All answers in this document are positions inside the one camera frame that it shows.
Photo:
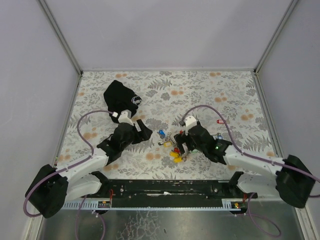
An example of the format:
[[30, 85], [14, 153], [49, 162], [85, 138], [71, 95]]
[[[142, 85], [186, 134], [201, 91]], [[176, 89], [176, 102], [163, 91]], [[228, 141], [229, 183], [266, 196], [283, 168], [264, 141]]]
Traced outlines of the key bunch with coloured tags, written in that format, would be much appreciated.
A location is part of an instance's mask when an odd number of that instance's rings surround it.
[[188, 154], [186, 152], [182, 153], [178, 148], [178, 144], [172, 137], [171, 132], [165, 133], [163, 130], [158, 130], [156, 133], [160, 137], [160, 141], [158, 141], [157, 144], [167, 149], [170, 148], [169, 156], [173, 158], [175, 163], [183, 163], [187, 161]]

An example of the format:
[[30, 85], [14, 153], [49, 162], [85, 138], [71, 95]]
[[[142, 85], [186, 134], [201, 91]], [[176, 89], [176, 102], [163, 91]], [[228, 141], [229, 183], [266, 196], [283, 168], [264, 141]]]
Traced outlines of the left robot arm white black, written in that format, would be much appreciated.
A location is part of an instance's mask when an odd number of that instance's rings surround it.
[[113, 134], [99, 143], [91, 155], [58, 168], [40, 168], [25, 193], [24, 205], [31, 203], [44, 218], [54, 216], [67, 201], [107, 191], [108, 178], [101, 169], [116, 161], [129, 145], [151, 138], [152, 130], [142, 120], [119, 123]]

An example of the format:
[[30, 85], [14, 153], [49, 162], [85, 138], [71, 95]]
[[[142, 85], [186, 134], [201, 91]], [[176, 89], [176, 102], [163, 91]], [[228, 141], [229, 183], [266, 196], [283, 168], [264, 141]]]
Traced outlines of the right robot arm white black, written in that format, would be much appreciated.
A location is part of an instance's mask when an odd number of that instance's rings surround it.
[[287, 158], [247, 153], [225, 139], [214, 138], [196, 119], [174, 136], [181, 154], [198, 150], [213, 163], [236, 166], [253, 172], [236, 172], [232, 179], [244, 193], [280, 197], [295, 208], [304, 208], [315, 185], [314, 176], [294, 155]]

